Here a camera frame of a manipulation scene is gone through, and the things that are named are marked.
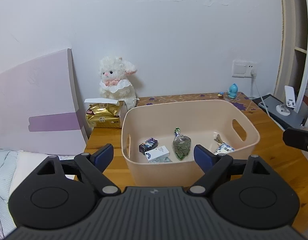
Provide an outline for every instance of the purple stripe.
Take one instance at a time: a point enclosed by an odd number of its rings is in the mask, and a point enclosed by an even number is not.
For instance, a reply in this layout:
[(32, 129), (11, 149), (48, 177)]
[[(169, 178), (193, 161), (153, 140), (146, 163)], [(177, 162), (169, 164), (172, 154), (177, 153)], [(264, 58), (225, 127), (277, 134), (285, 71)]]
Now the purple stripe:
[(29, 118), (30, 132), (51, 132), (81, 130), (83, 122), (79, 122), (79, 113), (50, 114)]

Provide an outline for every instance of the small toy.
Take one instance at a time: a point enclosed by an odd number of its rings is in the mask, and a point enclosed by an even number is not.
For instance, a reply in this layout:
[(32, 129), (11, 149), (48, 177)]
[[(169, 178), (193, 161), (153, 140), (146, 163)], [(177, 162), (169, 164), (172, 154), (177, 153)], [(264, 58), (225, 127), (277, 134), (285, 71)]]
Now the small toy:
[(238, 92), (238, 86), (234, 83), (229, 87), (228, 97), (235, 98), (237, 96), (237, 92)]
[(219, 92), (219, 94), (217, 95), (219, 98), (224, 98), (224, 92)]
[(125, 101), (127, 110), (135, 107), (135, 89), (127, 76), (136, 71), (135, 65), (121, 57), (104, 57), (100, 61), (99, 72), (101, 97)]

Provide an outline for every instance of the white stuffed lamb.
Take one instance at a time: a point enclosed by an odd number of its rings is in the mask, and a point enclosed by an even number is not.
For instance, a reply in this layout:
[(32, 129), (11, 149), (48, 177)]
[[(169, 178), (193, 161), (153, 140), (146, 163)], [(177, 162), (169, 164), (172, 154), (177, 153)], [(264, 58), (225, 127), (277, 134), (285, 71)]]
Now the white stuffed lamb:
[(127, 79), (136, 67), (121, 57), (104, 57), (100, 61), (100, 94), (102, 98), (124, 100), (127, 110), (136, 105), (135, 89)]

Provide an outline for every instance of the wall outlet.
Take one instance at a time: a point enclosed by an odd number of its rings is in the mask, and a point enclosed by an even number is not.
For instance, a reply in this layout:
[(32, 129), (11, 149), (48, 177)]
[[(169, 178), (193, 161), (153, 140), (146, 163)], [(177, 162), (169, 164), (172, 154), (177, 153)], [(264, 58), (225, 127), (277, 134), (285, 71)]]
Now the wall outlet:
[(257, 64), (251, 61), (243, 60), (234, 60), (232, 67), (232, 76), (233, 77), (249, 77), (251, 78), (251, 70), (254, 70), (257, 73)]

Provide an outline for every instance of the white wall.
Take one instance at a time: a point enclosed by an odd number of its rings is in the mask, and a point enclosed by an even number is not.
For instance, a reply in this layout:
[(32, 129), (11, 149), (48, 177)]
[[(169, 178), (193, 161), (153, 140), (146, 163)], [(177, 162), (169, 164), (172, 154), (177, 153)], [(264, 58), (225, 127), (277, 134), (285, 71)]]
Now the white wall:
[(260, 92), (273, 93), (281, 42), (281, 0), (0, 0), (0, 73), (72, 48), (81, 98), (98, 97), (105, 55), (137, 65), (139, 97), (234, 82), (251, 95), (251, 79), (231, 77), (234, 59), (258, 62)]

